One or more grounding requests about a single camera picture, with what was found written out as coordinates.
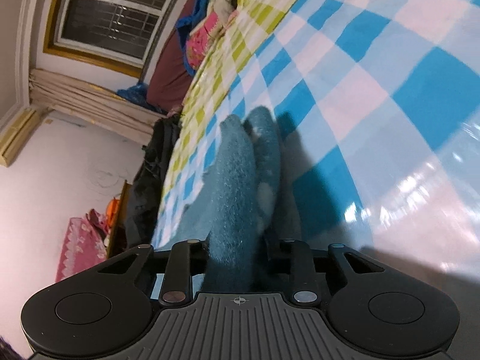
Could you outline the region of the blue green checkered bedsheet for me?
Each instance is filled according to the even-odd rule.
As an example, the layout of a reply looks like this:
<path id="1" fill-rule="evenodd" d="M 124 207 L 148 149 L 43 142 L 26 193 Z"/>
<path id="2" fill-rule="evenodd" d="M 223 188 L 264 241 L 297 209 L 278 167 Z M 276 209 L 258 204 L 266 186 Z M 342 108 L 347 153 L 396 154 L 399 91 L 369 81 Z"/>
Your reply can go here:
<path id="1" fill-rule="evenodd" d="M 269 108 L 279 233 L 479 276 L 479 0 L 298 0 L 218 105 L 185 113 L 152 243 L 165 247 L 220 125 Z"/>

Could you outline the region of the blue blanket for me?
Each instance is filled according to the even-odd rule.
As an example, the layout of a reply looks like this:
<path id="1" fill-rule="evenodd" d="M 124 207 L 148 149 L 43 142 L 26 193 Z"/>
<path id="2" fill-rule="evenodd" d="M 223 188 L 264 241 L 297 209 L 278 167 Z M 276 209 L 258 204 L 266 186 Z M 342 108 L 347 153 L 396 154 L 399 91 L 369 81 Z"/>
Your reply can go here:
<path id="1" fill-rule="evenodd" d="M 195 74 L 195 69 L 187 61 L 185 44 L 191 30 L 206 17 L 208 2 L 209 0 L 188 0 L 185 5 L 187 15 L 179 18 L 175 26 L 185 70 L 192 77 Z"/>

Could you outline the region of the teal fleece garment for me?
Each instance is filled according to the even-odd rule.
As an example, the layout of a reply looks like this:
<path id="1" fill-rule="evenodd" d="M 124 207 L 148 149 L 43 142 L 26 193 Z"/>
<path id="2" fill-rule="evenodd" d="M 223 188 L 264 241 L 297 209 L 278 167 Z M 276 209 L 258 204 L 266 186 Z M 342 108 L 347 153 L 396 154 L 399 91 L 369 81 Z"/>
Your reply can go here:
<path id="1" fill-rule="evenodd" d="M 202 181 L 165 248 L 194 238 L 207 242 L 202 292 L 277 291 L 281 280 L 260 256 L 275 237 L 268 229 L 281 185 L 278 129 L 268 108 L 221 123 L 216 158 Z"/>

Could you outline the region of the blue plastic bag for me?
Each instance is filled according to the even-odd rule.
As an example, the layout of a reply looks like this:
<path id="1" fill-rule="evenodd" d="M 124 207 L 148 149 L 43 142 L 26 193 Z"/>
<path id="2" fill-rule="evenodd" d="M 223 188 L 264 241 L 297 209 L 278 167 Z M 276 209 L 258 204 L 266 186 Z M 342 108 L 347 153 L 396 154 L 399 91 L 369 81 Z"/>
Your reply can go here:
<path id="1" fill-rule="evenodd" d="M 116 94 L 132 104 L 148 108 L 150 104 L 146 100 L 147 91 L 148 86 L 143 82 L 139 82 L 128 88 L 118 89 Z"/>

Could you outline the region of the left cream curtain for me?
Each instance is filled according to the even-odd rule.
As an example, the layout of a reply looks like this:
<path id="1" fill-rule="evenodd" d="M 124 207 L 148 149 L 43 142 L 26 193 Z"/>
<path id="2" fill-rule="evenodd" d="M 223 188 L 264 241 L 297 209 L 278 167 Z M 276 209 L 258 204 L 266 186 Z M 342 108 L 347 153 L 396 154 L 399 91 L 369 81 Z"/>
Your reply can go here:
<path id="1" fill-rule="evenodd" d="M 132 104 L 112 91 L 73 77 L 42 69 L 29 74 L 33 104 L 75 116 L 138 144 L 147 144 L 163 116 Z"/>

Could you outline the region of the maroon headboard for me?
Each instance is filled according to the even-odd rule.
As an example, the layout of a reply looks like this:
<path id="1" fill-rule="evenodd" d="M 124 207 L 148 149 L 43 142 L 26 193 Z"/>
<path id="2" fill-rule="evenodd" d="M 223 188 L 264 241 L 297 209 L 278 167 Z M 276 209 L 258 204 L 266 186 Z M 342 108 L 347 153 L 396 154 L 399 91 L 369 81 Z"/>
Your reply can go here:
<path id="1" fill-rule="evenodd" d="M 170 112 L 182 105 L 192 80 L 184 65 L 178 35 L 173 30 L 160 53 L 146 101 L 163 112 Z"/>

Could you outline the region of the orange bag on desk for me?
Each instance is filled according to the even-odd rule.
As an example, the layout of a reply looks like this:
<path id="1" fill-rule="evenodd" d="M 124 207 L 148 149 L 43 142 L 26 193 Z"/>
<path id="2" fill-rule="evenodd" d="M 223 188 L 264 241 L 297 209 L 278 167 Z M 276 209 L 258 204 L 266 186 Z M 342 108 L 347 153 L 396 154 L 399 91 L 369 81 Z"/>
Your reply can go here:
<path id="1" fill-rule="evenodd" d="M 118 212 L 120 210 L 120 199 L 114 197 L 109 201 L 106 207 L 106 223 L 109 228 L 112 228 L 116 222 Z"/>

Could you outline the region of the window with metal grille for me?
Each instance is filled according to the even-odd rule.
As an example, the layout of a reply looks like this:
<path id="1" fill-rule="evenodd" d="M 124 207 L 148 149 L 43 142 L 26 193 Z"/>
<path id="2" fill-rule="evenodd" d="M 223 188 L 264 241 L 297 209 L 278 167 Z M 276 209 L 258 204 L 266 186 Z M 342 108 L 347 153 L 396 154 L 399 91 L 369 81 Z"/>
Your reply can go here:
<path id="1" fill-rule="evenodd" d="M 178 0 L 51 0 L 48 55 L 144 77 Z"/>

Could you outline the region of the black jacket on bed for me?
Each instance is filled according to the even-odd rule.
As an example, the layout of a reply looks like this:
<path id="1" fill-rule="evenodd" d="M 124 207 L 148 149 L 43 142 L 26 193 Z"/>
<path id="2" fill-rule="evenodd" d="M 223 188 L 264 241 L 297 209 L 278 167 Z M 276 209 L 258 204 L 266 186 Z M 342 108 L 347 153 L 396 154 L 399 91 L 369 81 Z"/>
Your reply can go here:
<path id="1" fill-rule="evenodd" d="M 127 246 L 151 242 L 173 149 L 181 132 L 180 116 L 159 119 L 128 195 L 124 229 Z"/>

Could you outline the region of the wooden desk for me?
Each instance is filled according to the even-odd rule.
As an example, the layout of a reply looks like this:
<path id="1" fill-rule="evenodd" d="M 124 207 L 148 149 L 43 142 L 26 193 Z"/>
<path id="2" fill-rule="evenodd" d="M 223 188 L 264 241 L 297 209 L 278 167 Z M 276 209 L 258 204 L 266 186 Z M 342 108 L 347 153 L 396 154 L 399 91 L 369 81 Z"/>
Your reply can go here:
<path id="1" fill-rule="evenodd" d="M 128 242 L 125 230 L 125 219 L 127 216 L 127 205 L 131 187 L 132 185 L 125 181 L 120 196 L 117 197 L 120 199 L 120 210 L 114 226 L 110 228 L 108 239 L 106 240 L 107 258 L 121 254 L 127 249 Z"/>

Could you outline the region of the pink floral pillow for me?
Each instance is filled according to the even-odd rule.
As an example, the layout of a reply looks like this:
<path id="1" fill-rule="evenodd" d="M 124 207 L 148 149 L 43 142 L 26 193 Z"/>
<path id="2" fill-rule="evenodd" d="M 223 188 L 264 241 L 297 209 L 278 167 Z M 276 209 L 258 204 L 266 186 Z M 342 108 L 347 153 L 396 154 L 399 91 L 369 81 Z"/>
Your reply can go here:
<path id="1" fill-rule="evenodd" d="M 188 35 L 185 43 L 186 61 L 197 71 L 214 42 L 221 37 L 230 21 L 230 15 L 210 13 Z"/>

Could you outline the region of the pink floral cloth bundle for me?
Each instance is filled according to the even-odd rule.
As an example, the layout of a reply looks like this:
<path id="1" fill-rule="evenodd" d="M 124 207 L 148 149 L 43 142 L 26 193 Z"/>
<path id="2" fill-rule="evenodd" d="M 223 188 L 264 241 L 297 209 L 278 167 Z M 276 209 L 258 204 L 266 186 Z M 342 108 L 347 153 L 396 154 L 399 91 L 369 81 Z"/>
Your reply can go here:
<path id="1" fill-rule="evenodd" d="M 83 217 L 69 219 L 55 282 L 104 262 L 107 259 L 105 240 L 108 236 L 106 215 L 94 209 Z"/>

